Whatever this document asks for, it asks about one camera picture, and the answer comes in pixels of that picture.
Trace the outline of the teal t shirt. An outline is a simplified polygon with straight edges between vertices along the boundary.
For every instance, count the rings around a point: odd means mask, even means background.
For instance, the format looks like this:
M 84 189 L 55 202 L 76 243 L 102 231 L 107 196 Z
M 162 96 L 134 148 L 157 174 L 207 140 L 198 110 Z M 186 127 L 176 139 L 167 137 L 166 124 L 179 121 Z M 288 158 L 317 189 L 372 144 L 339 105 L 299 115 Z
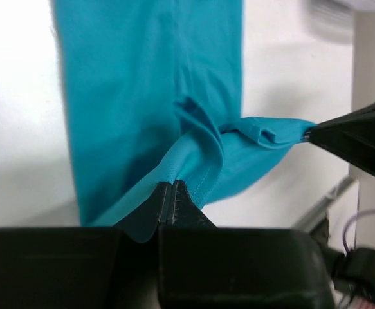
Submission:
M 160 183 L 236 195 L 314 123 L 242 117 L 242 1 L 55 1 L 83 226 L 117 224 Z

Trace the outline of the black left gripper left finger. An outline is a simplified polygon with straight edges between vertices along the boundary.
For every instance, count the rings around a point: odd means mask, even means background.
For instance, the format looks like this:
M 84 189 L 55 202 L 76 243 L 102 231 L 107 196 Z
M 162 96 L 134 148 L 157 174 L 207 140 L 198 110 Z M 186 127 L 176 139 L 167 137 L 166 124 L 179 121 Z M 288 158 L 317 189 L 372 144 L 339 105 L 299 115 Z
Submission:
M 159 308 L 160 183 L 113 227 L 0 228 L 0 308 Z

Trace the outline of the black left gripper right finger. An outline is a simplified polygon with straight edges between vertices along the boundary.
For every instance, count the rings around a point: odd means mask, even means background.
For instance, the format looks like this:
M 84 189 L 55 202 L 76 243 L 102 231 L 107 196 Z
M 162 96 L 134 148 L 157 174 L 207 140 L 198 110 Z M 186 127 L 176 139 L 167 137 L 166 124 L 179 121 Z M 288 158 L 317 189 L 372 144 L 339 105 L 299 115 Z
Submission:
M 334 308 L 309 234 L 216 227 L 182 181 L 158 227 L 158 299 L 162 308 Z

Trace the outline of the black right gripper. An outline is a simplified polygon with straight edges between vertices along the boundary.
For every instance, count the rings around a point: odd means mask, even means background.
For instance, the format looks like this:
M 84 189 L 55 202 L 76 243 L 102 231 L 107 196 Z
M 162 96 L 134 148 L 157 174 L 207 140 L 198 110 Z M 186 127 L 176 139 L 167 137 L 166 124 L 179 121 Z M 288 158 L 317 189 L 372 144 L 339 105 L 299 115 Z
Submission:
M 304 140 L 375 177 L 375 103 L 307 129 Z

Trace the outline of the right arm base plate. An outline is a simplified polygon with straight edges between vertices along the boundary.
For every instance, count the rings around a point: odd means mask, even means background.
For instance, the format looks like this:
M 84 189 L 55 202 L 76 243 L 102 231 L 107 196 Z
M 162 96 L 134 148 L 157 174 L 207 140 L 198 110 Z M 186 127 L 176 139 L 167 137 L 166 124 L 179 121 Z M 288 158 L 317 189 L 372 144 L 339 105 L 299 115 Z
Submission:
M 322 220 L 311 232 L 320 245 L 334 290 L 342 296 L 337 308 L 375 308 L 375 250 L 351 249 L 346 253 L 328 246 L 329 220 Z

